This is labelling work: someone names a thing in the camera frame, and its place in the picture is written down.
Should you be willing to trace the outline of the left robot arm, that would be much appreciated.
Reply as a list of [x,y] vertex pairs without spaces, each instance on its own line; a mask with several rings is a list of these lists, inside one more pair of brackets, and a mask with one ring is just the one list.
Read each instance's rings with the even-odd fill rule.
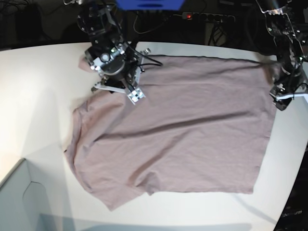
[[297,19],[292,0],[257,0],[256,3],[278,49],[276,56],[281,70],[269,94],[276,108],[283,111],[294,98],[308,95],[308,78],[302,67],[308,60],[308,25]]

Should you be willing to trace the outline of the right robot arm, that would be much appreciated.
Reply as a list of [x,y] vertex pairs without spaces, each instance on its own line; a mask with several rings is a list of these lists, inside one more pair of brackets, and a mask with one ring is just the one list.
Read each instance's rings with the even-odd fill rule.
[[143,98],[139,81],[150,49],[136,51],[136,42],[129,44],[125,41],[110,5],[99,5],[94,0],[65,0],[64,4],[77,4],[81,9],[77,25],[91,42],[84,61],[101,79],[91,91],[106,90]]

